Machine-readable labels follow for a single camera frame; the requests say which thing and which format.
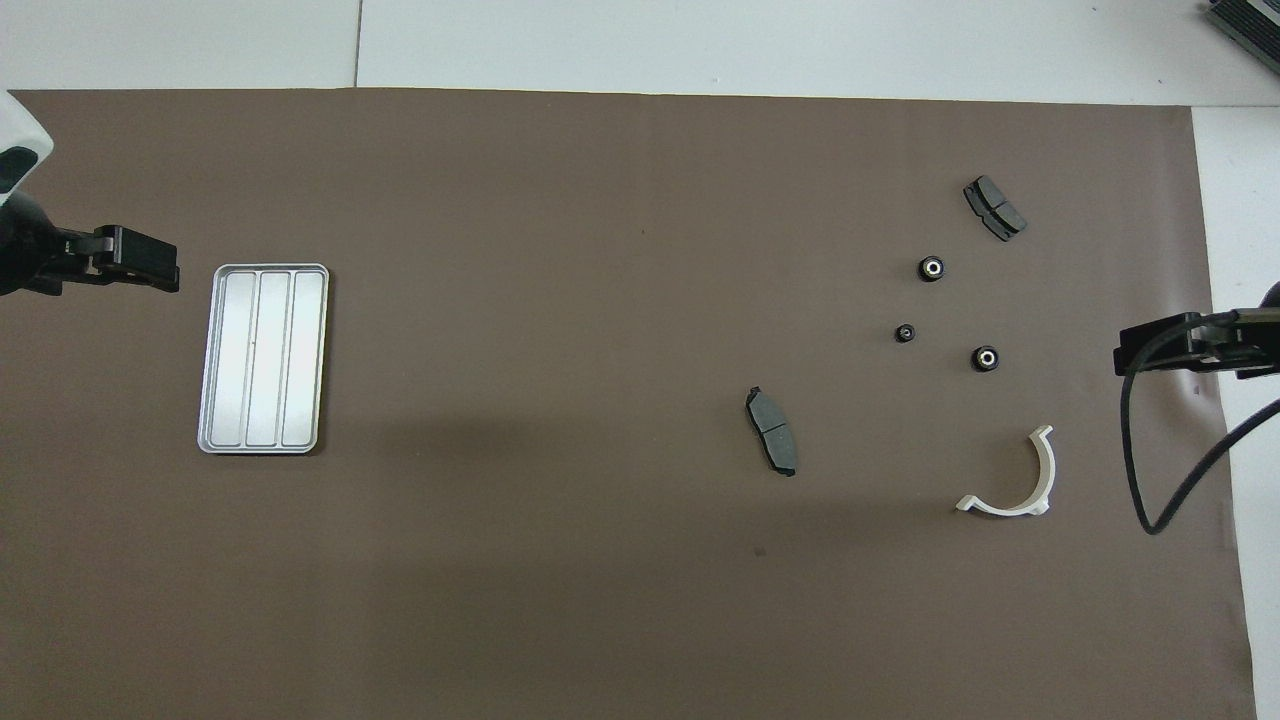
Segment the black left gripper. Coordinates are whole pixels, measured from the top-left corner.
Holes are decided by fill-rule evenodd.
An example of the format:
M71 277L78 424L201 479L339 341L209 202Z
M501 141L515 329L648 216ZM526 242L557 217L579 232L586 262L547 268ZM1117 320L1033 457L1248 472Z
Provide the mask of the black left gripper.
M178 252L172 243L124 225L101 225L105 250L100 260L108 269L90 274L90 256L77 252L93 234L52 224L33 199L9 199L1 209L1 295L29 290L61 295L67 282L81 284L134 284L177 293L180 275L142 272L178 272Z

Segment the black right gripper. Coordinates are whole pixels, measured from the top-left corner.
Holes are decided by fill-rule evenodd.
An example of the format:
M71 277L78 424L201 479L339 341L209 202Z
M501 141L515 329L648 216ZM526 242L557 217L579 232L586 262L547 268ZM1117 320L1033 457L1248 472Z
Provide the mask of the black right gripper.
M1140 350L1151 341L1189 322L1198 313L1179 313L1129 327L1119 333L1116 375L1129 373ZM1253 379L1279 373L1279 283L1274 283L1254 307L1236 307L1213 315L1215 322L1199 332L1210 356L1234 370L1238 379ZM1137 373L1192 370L1204 360L1204 346L1196 329L1181 329L1160 345Z

